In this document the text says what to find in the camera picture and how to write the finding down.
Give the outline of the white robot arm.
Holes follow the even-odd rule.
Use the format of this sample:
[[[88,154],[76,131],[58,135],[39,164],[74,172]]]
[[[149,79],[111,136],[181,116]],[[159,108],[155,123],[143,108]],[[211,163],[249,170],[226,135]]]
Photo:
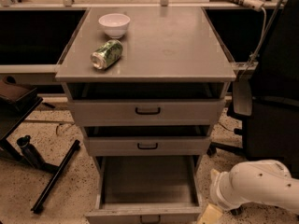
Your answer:
[[[299,180],[280,161],[244,161],[229,172],[210,172],[209,204],[196,224],[216,224],[224,211],[245,203],[280,207],[299,215]]]

